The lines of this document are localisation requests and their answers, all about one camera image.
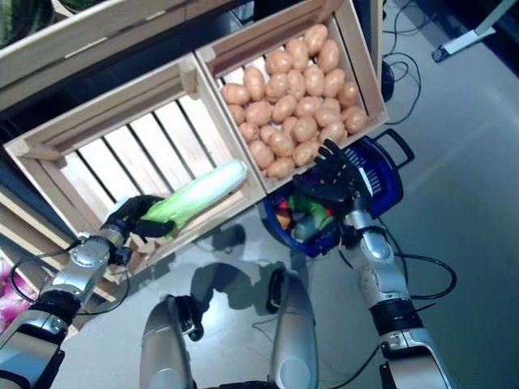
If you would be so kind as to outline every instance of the potato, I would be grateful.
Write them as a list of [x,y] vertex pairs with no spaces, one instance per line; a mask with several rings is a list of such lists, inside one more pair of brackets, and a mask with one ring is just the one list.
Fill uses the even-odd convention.
[[298,106],[298,101],[293,96],[283,96],[272,110],[272,120],[276,123],[283,122],[288,116],[294,113]]
[[272,162],[267,169],[267,177],[285,178],[295,169],[292,158],[278,158]]
[[319,108],[314,112],[314,119],[319,127],[326,127],[331,122],[342,122],[340,112],[333,109]]
[[245,105],[251,99],[251,94],[247,91],[247,88],[239,83],[228,83],[222,87],[220,92],[229,105]]
[[259,129],[259,138],[263,143],[267,143],[268,138],[270,138],[270,135],[272,135],[276,131],[278,131],[276,127],[272,127],[269,125],[263,126]]
[[310,55],[316,55],[321,47],[323,47],[324,41],[328,37],[328,29],[323,24],[315,24],[307,29],[303,40],[308,48]]
[[317,65],[310,65],[304,73],[305,87],[310,96],[321,96],[324,91],[324,73]]
[[360,109],[360,108],[358,107],[358,105],[352,105],[351,107],[348,107],[348,108],[346,108],[346,109],[343,109],[343,110],[341,111],[341,118],[342,118],[342,121],[345,122],[346,119],[347,119],[347,117],[348,117],[349,115],[351,115],[351,113],[354,112],[356,109]]
[[337,94],[341,107],[348,108],[358,103],[358,86],[352,81],[347,81]]
[[326,98],[326,99],[324,99],[323,104],[321,105],[321,108],[332,109],[334,111],[340,112],[341,104],[339,103],[339,100],[337,100],[337,99]]
[[346,129],[350,134],[357,134],[366,126],[367,115],[364,109],[355,109],[345,120]]
[[295,116],[302,118],[303,116],[311,116],[323,104],[319,97],[307,96],[303,97],[295,109]]
[[268,146],[260,140],[255,140],[249,144],[252,158],[262,170],[265,170],[274,161],[274,153]]
[[245,109],[234,104],[229,105],[227,108],[229,108],[230,114],[233,115],[236,124],[240,125],[245,122]]
[[296,100],[301,100],[307,92],[305,86],[305,78],[299,71],[291,70],[287,75],[289,80],[288,94],[295,97]]
[[292,140],[295,140],[292,130],[294,129],[295,123],[297,122],[298,119],[295,116],[290,116],[283,121],[283,126],[281,127],[281,130],[285,133],[285,135]]
[[240,134],[242,134],[242,137],[245,139],[247,143],[250,143],[253,140],[258,139],[259,130],[256,124],[244,122],[240,124],[240,127],[238,127],[238,129],[240,130]]
[[342,69],[334,69],[324,76],[324,97],[335,97],[346,82],[346,73]]
[[292,153],[292,159],[296,166],[309,164],[319,155],[320,143],[316,140],[307,140],[298,145]]
[[300,39],[291,39],[286,44],[285,50],[292,56],[293,68],[303,73],[308,66],[308,48]]
[[319,51],[319,58],[317,58],[317,66],[327,74],[339,65],[341,59],[341,52],[339,51],[339,45],[327,39],[323,43],[323,47]]
[[271,134],[267,145],[277,156],[291,156],[294,151],[294,142],[282,131]]
[[328,124],[319,134],[319,141],[322,143],[326,139],[330,139],[336,144],[341,144],[343,139],[348,136],[344,123],[333,122]]
[[277,102],[281,99],[289,90],[289,79],[285,73],[276,73],[272,75],[270,80],[267,82],[265,88],[265,95],[270,102]]
[[277,49],[268,53],[265,59],[265,70],[270,75],[275,73],[288,73],[292,69],[294,60],[292,56],[284,50]]
[[295,123],[292,133],[298,142],[306,142],[317,134],[317,123],[312,116],[300,118]]
[[268,124],[272,114],[272,106],[265,100],[251,103],[245,109],[245,120],[257,126]]
[[265,95],[265,78],[263,73],[255,67],[249,66],[243,72],[243,85],[251,94],[253,101],[261,101]]

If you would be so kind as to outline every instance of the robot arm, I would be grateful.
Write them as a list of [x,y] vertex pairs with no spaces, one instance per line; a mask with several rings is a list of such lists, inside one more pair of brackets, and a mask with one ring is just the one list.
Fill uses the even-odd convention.
[[294,177],[304,193],[333,205],[343,218],[342,239],[380,335],[388,362],[380,367],[384,389],[453,389],[445,364],[413,307],[404,276],[394,261],[384,230],[371,218],[371,186],[339,147],[326,140],[316,158],[322,182]]
[[0,387],[50,388],[65,353],[60,350],[68,326],[105,274],[109,264],[126,265],[131,251],[122,247],[130,231],[171,230],[169,224],[139,218],[158,198],[139,196],[110,215],[97,235],[86,237],[70,252],[68,264],[46,285],[36,302],[0,336]]

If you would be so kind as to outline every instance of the robot leg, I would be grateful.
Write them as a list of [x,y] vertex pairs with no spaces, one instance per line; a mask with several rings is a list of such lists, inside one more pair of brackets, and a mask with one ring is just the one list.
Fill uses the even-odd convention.
[[193,389],[183,334],[199,340],[203,329],[191,297],[168,296],[153,308],[144,329],[141,389]]
[[279,389],[316,389],[319,370],[314,313],[294,272],[279,269],[272,274],[270,304],[277,308],[270,383]]

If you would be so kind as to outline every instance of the basket handle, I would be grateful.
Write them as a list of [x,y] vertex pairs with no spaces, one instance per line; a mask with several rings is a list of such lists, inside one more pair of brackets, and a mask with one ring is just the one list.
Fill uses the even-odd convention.
[[411,150],[411,147],[409,147],[409,144],[393,129],[388,128],[386,131],[384,131],[382,134],[375,137],[375,140],[379,140],[383,136],[390,136],[392,140],[394,140],[398,146],[402,149],[402,151],[405,153],[405,156],[407,159],[403,162],[401,162],[399,165],[397,165],[397,169],[401,169],[407,164],[409,164],[412,160],[414,160],[414,153],[413,150]]

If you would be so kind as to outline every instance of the blue basket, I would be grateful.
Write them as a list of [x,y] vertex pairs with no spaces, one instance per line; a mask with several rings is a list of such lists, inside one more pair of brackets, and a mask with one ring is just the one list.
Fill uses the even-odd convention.
[[[395,165],[391,156],[377,142],[383,136],[390,136],[406,155],[406,160]],[[387,129],[374,139],[363,137],[359,141],[349,145],[345,154],[351,163],[358,168],[364,168],[364,172],[373,189],[373,201],[371,214],[379,217],[393,205],[397,204],[404,195],[398,170],[409,164],[414,159],[414,154],[405,140],[393,129]],[[305,174],[312,174],[310,169]],[[277,221],[276,210],[279,203],[286,200],[294,192],[294,184],[289,182],[278,190],[272,192],[264,199],[264,213],[267,219],[268,229],[274,237],[279,238],[288,246],[303,252],[309,257],[325,254],[339,242],[338,223],[335,221],[310,241],[302,244],[293,239],[283,230]]]

